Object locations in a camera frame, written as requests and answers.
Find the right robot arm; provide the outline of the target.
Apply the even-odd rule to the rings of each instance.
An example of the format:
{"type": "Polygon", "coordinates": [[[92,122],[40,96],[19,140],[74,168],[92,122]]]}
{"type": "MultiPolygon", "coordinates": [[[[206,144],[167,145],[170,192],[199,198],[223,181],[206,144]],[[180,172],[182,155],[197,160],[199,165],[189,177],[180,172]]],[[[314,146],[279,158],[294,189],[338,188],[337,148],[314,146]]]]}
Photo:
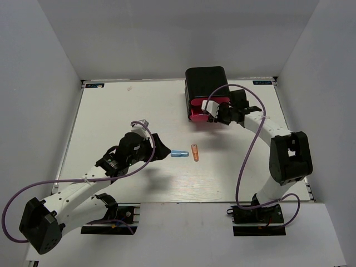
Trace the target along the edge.
{"type": "Polygon", "coordinates": [[[240,210],[251,210],[252,217],[259,222],[271,215],[271,208],[290,194],[288,190],[313,172],[312,158],[307,135],[303,131],[292,132],[273,122],[266,114],[265,105],[250,106],[246,93],[250,90],[238,85],[230,93],[230,101],[217,103],[210,98],[201,106],[213,122],[229,125],[236,122],[254,133],[238,174],[240,186],[243,172],[257,139],[269,146],[269,178],[258,191],[250,206],[237,203],[240,210]]]}

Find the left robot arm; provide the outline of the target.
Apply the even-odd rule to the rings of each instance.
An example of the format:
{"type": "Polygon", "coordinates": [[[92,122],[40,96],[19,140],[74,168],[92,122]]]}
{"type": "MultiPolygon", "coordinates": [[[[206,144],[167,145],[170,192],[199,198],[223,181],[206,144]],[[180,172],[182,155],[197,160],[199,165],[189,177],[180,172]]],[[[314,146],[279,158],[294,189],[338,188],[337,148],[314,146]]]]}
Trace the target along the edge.
{"type": "Polygon", "coordinates": [[[125,211],[103,189],[112,185],[111,178],[126,175],[130,166],[163,160],[170,152],[156,133],[152,137],[126,133],[84,174],[86,182],[72,182],[43,200],[34,197],[28,201],[20,232],[43,255],[58,245],[64,235],[85,224],[124,224],[125,211]]]}

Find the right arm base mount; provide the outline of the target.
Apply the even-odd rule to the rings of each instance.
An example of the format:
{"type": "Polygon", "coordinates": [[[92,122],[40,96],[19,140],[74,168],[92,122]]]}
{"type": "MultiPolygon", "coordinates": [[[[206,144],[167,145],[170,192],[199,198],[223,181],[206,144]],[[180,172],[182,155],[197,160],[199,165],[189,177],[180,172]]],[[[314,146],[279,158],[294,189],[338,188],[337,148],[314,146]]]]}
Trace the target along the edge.
{"type": "Polygon", "coordinates": [[[254,210],[231,206],[226,211],[232,217],[233,234],[246,236],[285,236],[284,217],[279,204],[254,210]]]}

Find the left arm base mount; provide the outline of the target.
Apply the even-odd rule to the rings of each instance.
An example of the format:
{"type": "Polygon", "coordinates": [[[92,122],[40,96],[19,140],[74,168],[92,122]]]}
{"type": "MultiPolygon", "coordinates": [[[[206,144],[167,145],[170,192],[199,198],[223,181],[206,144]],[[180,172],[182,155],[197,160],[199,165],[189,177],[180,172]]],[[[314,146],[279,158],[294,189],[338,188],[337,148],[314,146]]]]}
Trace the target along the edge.
{"type": "Polygon", "coordinates": [[[133,235],[139,225],[140,204],[119,204],[97,223],[81,227],[82,235],[133,235]]]}

